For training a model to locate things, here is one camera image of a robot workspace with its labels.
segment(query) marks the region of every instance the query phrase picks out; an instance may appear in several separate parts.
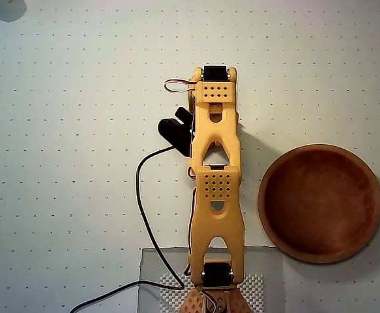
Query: hole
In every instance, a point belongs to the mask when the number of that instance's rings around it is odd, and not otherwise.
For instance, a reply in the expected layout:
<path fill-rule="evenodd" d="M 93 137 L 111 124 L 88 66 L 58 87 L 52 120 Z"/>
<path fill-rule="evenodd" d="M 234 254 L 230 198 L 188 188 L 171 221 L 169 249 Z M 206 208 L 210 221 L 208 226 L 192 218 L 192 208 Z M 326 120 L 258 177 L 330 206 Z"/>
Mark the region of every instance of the hole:
<path fill-rule="evenodd" d="M 222 120 L 223 107 L 221 103 L 210 103 L 210 120 L 213 123 L 220 122 Z"/>
<path fill-rule="evenodd" d="M 210 170 L 212 171 L 220 171 L 220 170 L 224 170 L 224 165 L 210 165 Z"/>
<path fill-rule="evenodd" d="M 223 201 L 212 201 L 210 202 L 210 207 L 213 211 L 219 212 L 224 208 Z"/>
<path fill-rule="evenodd" d="M 224 167 L 228 165 L 229 158 L 223 146 L 212 142 L 203 157 L 203 166 L 210 166 L 211 170 L 224 170 Z"/>

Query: dotted grid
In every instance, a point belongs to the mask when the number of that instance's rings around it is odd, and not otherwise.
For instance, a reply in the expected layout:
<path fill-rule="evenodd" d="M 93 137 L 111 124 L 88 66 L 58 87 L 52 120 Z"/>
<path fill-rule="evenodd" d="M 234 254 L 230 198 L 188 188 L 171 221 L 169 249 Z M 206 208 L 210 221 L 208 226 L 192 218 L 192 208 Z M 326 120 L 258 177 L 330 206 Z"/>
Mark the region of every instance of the dotted grid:
<path fill-rule="evenodd" d="M 190 276 L 180 276 L 181 280 L 184 282 L 184 290 L 174 291 L 161 289 L 159 291 L 160 302 L 159 311 L 160 313 L 176 313 L 180 311 L 188 292 L 194 287 L 191 283 Z M 171 274 L 165 274 L 160 277 L 161 284 L 167 284 L 173 286 L 176 280 Z M 238 286 L 241 291 L 242 296 L 245 298 L 249 307 L 253 313 L 264 313 L 265 312 L 265 300 L 263 298 L 263 275 L 254 274 L 246 275 L 242 284 Z"/>
<path fill-rule="evenodd" d="M 0 312 L 66 312 L 139 276 L 151 243 L 136 166 L 194 67 L 237 67 L 246 244 L 270 245 L 256 195 L 307 143 L 365 160 L 380 182 L 380 1 L 33 1 L 0 22 Z M 192 183 L 177 152 L 148 162 L 142 196 L 161 246 L 186 246 Z M 287 313 L 380 308 L 380 229 L 331 267 L 285 260 Z M 88 312 L 136 309 L 128 290 Z"/>

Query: wooden bowl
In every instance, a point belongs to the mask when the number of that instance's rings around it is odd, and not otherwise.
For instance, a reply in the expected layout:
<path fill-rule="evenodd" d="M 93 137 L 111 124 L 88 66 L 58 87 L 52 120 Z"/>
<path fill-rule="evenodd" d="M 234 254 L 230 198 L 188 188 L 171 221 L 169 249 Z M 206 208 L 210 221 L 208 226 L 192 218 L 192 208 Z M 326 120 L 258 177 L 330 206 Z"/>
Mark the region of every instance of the wooden bowl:
<path fill-rule="evenodd" d="M 380 189 L 371 169 L 332 145 L 306 145 L 278 158 L 258 194 L 262 225 L 289 256 L 333 263 L 361 250 L 380 220 Z"/>

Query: cable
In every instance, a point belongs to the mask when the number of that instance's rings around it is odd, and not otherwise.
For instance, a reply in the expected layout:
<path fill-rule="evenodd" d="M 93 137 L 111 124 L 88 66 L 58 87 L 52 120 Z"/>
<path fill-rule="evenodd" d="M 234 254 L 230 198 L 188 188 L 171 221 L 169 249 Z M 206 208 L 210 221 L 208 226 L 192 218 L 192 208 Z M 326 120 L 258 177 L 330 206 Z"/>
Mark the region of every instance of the cable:
<path fill-rule="evenodd" d="M 91 299 L 91 300 L 88 300 L 86 302 L 83 302 L 83 303 L 77 305 L 76 307 L 74 307 L 70 311 L 70 313 L 76 313 L 76 312 L 82 310 L 83 308 L 85 308 L 86 306 L 93 305 L 93 304 L 95 304 L 97 302 L 103 301 L 103 300 L 105 300 L 105 299 L 107 299 L 107 298 L 109 298 L 109 297 L 111 297 L 111 296 L 113 296 L 113 295 L 115 295 L 115 294 L 123 291 L 123 290 L 126 290 L 126 289 L 134 287 L 134 286 L 149 285 L 149 286 L 154 286 L 154 287 L 159 287 L 159 288 L 164 288 L 164 289 L 169 289 L 169 290 L 183 290 L 184 289 L 184 282 L 179 278 L 179 276 L 173 270 L 172 266 L 168 263 L 168 260 L 165 258 L 165 255 L 162 253 L 161 249 L 158 246 L 158 243 L 156 242 L 156 239 L 155 239 L 155 237 L 154 237 L 154 235 L 152 233 L 151 227 L 150 227 L 148 219 L 146 217 L 145 211 L 143 210 L 142 201 L 141 201 L 141 198 L 140 198 L 139 181 L 140 181 L 140 170 L 142 169 L 142 166 L 150 158 L 155 157 L 156 155 L 159 155 L 159 154 L 161 154 L 163 152 L 166 152 L 166 151 L 169 151 L 169 150 L 172 150 L 172 149 L 174 149 L 174 147 L 167 147 L 167 148 L 155 151 L 155 152 L 147 155 L 145 158 L 143 158 L 142 161 L 140 161 L 140 163 L 138 165 L 138 168 L 136 169 L 136 199 L 138 201 L 138 207 L 139 207 L 140 213 L 142 215 L 143 222 L 145 223 L 145 227 L 146 227 L 146 230 L 148 232 L 148 235 L 151 238 L 152 244 L 153 244 L 156 252 L 158 253 L 159 257 L 161 258 L 162 262 L 167 267 L 168 271 L 172 274 L 172 276 L 174 276 L 174 278 L 178 282 L 179 286 L 163 285 L 163 284 L 159 284 L 157 282 L 151 282 L 151 281 L 148 281 L 148 280 L 137 280 L 135 282 L 131 282 L 131 283 L 127 284 L 127 285 L 124 285 L 124 286 L 121 286 L 121 287 L 116 288 L 114 290 L 111 290 L 111 291 L 105 293 L 104 295 L 101 295 L 101 296 L 96 297 L 94 299 Z"/>
<path fill-rule="evenodd" d="M 188 223 L 188 251 L 190 254 L 191 254 L 191 224 L 192 224 L 192 218 L 194 216 L 194 207 L 196 206 L 196 190 L 197 188 L 194 188 L 192 190 L 191 215 L 190 215 L 190 222 Z M 191 274 L 189 270 L 190 270 L 190 264 L 188 263 L 184 270 L 185 276 L 188 276 Z"/>
<path fill-rule="evenodd" d="M 210 302 L 213 304 L 213 312 L 212 312 L 212 313 L 216 313 L 216 310 L 217 310 L 217 302 L 216 302 L 216 300 L 214 300 L 214 297 L 213 297 L 211 294 L 207 293 L 205 290 L 201 290 L 200 293 L 201 293 L 202 295 L 204 295 L 208 300 L 210 300 Z"/>

